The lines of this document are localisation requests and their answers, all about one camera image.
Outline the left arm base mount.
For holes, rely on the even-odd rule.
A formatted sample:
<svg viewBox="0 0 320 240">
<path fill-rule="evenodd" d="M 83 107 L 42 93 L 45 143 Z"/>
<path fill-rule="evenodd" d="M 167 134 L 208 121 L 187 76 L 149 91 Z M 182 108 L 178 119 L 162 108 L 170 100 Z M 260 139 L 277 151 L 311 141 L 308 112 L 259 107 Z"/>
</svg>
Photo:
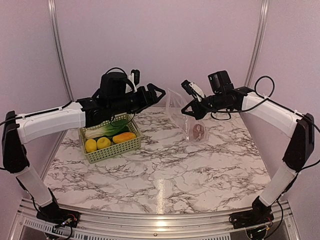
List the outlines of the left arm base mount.
<svg viewBox="0 0 320 240">
<path fill-rule="evenodd" d="M 58 228 L 68 226 L 76 228 L 80 219 L 78 211 L 60 208 L 55 202 L 37 210 L 36 217 L 40 220 L 55 224 Z"/>
</svg>

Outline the clear zip top bag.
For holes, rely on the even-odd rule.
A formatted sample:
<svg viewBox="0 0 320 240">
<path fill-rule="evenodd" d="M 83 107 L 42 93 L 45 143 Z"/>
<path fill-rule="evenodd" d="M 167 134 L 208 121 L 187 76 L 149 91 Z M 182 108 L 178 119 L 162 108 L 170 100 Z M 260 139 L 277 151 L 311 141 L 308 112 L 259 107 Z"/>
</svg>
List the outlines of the clear zip top bag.
<svg viewBox="0 0 320 240">
<path fill-rule="evenodd" d="M 183 139 L 190 143 L 200 143 L 208 139 L 208 131 L 201 120 L 195 120 L 193 117 L 181 113 L 181 109 L 187 105 L 185 98 L 179 93 L 167 89 L 165 111 L 170 121 L 179 128 L 183 134 Z M 201 124 L 205 128 L 205 138 L 201 141 L 194 141 L 192 128 L 195 124 Z"/>
</svg>

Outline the yellow lemon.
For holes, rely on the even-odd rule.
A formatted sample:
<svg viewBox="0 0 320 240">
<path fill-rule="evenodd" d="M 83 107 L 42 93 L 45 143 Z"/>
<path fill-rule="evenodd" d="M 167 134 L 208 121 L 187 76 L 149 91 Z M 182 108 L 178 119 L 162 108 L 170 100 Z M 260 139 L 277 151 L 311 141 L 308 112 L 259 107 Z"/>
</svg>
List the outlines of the yellow lemon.
<svg viewBox="0 0 320 240">
<path fill-rule="evenodd" d="M 98 149 L 96 140 L 92 138 L 88 139 L 84 146 L 87 153 L 95 152 Z"/>
<path fill-rule="evenodd" d="M 101 150 L 101 149 L 104 149 L 104 148 L 108 148 L 112 145 L 111 141 L 109 138 L 107 137 L 100 137 L 97 142 L 97 149 L 98 150 Z"/>
</svg>

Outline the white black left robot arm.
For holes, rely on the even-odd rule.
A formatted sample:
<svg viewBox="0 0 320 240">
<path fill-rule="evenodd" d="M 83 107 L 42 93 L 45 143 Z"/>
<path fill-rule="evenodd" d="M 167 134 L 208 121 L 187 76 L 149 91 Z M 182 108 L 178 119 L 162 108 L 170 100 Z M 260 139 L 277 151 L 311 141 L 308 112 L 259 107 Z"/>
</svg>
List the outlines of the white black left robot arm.
<svg viewBox="0 0 320 240">
<path fill-rule="evenodd" d="M 116 67 L 101 77 L 100 87 L 91 97 L 34 113 L 17 115 L 15 111 L 9 111 L 6 114 L 1 140 L 3 170 L 15 176 L 38 203 L 39 212 L 51 222 L 60 222 L 63 210 L 31 166 L 24 145 L 69 129 L 94 127 L 119 114 L 138 114 L 158 103 L 166 94 L 152 83 L 146 87 L 139 83 L 138 70 L 127 75 Z"/>
</svg>

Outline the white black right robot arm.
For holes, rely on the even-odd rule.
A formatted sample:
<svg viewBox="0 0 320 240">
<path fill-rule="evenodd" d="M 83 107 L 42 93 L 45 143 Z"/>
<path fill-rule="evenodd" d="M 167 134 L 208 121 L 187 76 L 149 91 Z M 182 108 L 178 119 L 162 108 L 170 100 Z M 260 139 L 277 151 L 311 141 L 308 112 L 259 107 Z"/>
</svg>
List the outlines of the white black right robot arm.
<svg viewBox="0 0 320 240">
<path fill-rule="evenodd" d="M 182 88 L 193 98 L 181 112 L 196 120 L 210 114 L 241 114 L 249 132 L 262 152 L 262 159 L 271 172 L 271 180 L 249 210 L 230 215 L 235 228 L 273 219 L 272 205 L 306 170 L 307 160 L 315 148 L 314 117 L 300 113 L 263 95 L 256 87 L 235 87 L 225 70 L 208 75 L 211 95 L 205 95 L 196 83 L 184 80 Z"/>
</svg>

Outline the green bok choy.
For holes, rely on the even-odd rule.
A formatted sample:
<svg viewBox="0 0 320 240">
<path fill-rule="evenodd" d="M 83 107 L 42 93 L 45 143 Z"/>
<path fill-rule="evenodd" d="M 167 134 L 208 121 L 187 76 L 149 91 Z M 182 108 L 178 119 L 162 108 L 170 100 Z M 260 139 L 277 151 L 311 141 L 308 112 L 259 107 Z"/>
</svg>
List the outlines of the green bok choy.
<svg viewBox="0 0 320 240">
<path fill-rule="evenodd" d="M 94 139 L 103 136 L 110 137 L 121 132 L 126 126 L 127 120 L 120 119 L 117 122 L 110 122 L 86 128 L 84 131 L 84 136 L 86 139 Z"/>
</svg>

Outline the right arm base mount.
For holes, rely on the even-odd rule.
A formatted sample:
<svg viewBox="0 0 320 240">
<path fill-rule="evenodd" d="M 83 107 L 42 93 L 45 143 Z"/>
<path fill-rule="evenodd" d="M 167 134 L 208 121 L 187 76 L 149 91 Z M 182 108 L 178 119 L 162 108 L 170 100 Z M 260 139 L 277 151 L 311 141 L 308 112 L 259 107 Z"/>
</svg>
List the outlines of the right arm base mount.
<svg viewBox="0 0 320 240">
<path fill-rule="evenodd" d="M 229 216 L 229 222 L 234 229 L 252 227 L 264 223 L 271 223 L 274 220 L 274 215 L 271 208 L 268 208 L 265 213 L 254 213 L 254 210 L 245 210 L 234 212 Z"/>
</svg>

